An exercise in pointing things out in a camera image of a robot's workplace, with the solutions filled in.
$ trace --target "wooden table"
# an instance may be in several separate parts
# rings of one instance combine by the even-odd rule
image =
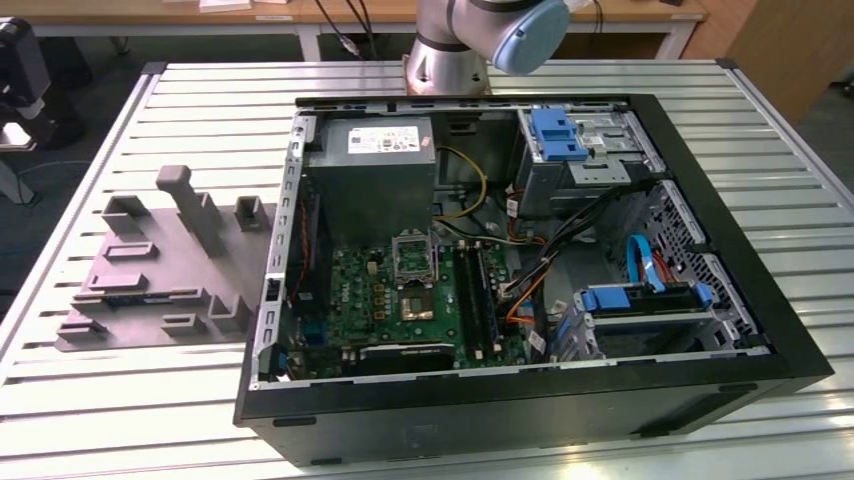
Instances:
[[[680,58],[697,23],[706,19],[698,0],[685,0],[681,7],[658,0],[601,2],[606,33],[664,33],[657,58]],[[343,32],[362,32],[345,0],[323,0],[323,4]],[[377,32],[416,32],[417,0],[366,0],[366,4]],[[199,13],[197,2],[3,0],[0,16],[23,17],[43,37],[295,34],[306,61],[322,60],[318,36],[333,33],[314,0],[255,3],[250,10],[206,14]],[[596,24],[597,10],[590,5],[573,15],[569,32],[593,32]]]

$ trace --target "ram slot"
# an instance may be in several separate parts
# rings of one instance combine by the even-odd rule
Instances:
[[[473,263],[477,265],[477,298],[481,310],[481,329],[484,334],[484,345],[489,352],[498,353],[502,350],[502,335],[498,331],[498,318],[496,317],[496,302],[493,299],[493,289],[490,288],[490,275],[484,261],[484,251],[478,248],[472,250]]]
[[[469,262],[469,247],[458,247],[454,250],[454,277],[457,279],[457,302],[464,327],[464,342],[470,357],[481,360],[484,359],[484,342],[478,320],[478,298],[476,288],[473,288],[476,282],[472,278]]]

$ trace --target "power supply label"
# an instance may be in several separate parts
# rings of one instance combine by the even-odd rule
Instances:
[[[350,130],[347,153],[402,153],[421,151],[418,127],[366,127]]]

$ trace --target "aluminum slotted table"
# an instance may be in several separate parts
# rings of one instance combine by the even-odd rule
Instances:
[[[497,94],[654,93],[837,374],[685,437],[366,463],[358,478],[854,475],[854,197],[738,70],[714,62],[556,62]],[[305,474],[231,424],[243,344],[62,353],[53,344],[115,192],[170,205],[166,164],[221,205],[277,201],[294,100],[404,93],[400,63],[150,65],[0,327],[0,479]]]

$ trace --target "yellow wire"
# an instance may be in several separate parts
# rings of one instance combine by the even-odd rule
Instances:
[[[474,203],[474,205],[472,207],[469,207],[466,210],[464,210],[462,212],[452,213],[449,215],[434,215],[434,217],[433,217],[436,220],[449,220],[452,218],[460,218],[460,217],[465,217],[466,215],[469,215],[472,212],[474,212],[478,209],[478,207],[481,207],[481,205],[486,201],[486,188],[488,188],[488,185],[486,185],[486,174],[484,173],[484,170],[481,170],[481,167],[478,166],[476,161],[472,159],[472,157],[469,157],[469,155],[466,155],[464,152],[461,152],[454,147],[442,147],[441,146],[441,147],[437,147],[437,150],[448,150],[454,155],[457,155],[460,158],[466,160],[469,162],[469,164],[472,165],[472,168],[474,168],[476,172],[478,172],[478,177],[481,177],[481,196],[478,197],[478,201]]]

